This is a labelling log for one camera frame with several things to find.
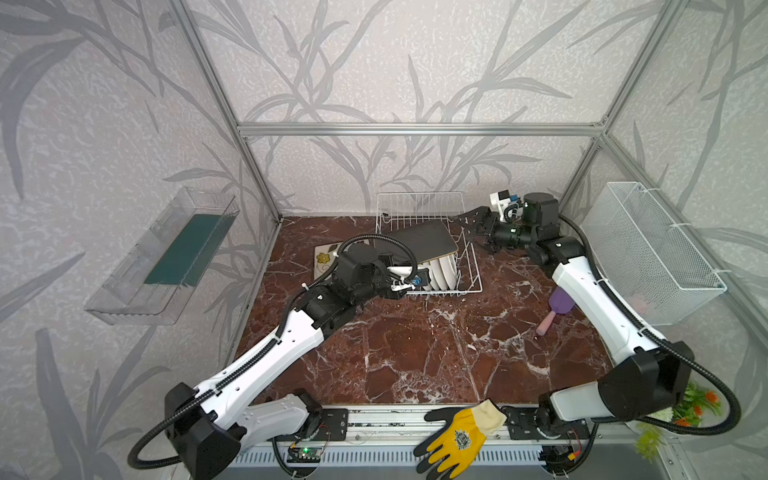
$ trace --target glove logo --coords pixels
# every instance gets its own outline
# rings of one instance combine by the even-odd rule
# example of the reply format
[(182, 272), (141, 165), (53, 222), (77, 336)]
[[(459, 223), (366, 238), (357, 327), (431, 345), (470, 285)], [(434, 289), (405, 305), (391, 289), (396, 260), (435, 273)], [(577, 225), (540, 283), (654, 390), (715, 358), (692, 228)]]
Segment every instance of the glove logo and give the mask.
[(459, 450), (466, 450), (472, 445), (472, 439), (469, 438), (469, 434), (464, 430), (455, 430), (453, 433), (456, 436), (456, 446)]

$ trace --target glove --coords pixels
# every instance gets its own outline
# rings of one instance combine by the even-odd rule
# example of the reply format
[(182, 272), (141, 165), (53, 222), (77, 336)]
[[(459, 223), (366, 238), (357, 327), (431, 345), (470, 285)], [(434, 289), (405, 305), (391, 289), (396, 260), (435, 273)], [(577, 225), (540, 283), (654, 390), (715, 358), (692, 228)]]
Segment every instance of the glove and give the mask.
[(437, 463), (437, 467), (427, 474), (427, 480), (436, 480), (443, 472), (442, 480), (456, 478), (480, 453), (485, 437), (504, 425), (506, 419), (507, 416), (491, 400), (470, 409), (452, 407), (428, 412), (424, 420), (445, 420), (446, 424), (413, 449), (416, 457), (432, 453), (416, 466), (416, 471), (424, 473)]

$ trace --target green mat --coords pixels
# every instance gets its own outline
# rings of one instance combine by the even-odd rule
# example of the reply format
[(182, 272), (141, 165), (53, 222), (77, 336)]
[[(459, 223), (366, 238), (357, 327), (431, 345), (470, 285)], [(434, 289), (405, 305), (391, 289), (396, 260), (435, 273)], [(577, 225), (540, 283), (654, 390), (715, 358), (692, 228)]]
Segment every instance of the green mat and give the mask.
[(197, 286), (237, 215), (193, 215), (144, 283)]

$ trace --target glove cuff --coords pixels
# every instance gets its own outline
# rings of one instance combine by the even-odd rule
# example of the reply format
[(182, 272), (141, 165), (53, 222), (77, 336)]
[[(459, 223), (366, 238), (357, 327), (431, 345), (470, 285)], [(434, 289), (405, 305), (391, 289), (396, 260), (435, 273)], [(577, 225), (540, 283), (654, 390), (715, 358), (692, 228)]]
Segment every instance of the glove cuff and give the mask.
[(486, 437), (498, 430), (507, 420), (507, 416), (497, 409), (490, 399), (473, 406), (471, 410), (478, 430)]

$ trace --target purple spatula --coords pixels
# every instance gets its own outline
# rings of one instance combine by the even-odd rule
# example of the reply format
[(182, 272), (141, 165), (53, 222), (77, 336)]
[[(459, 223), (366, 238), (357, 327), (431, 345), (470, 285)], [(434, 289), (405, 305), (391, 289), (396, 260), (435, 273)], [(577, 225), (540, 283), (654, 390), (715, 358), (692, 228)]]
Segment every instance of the purple spatula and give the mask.
[(552, 292), (552, 295), (549, 297), (549, 308), (551, 308), (552, 311), (547, 313), (547, 316), (538, 324), (536, 327), (536, 335), (544, 335), (547, 330), (549, 330), (549, 326), (552, 324), (554, 316), (558, 313), (564, 314), (570, 312), (573, 310), (575, 304), (576, 303), (565, 290), (560, 287), (554, 289), (554, 292)]

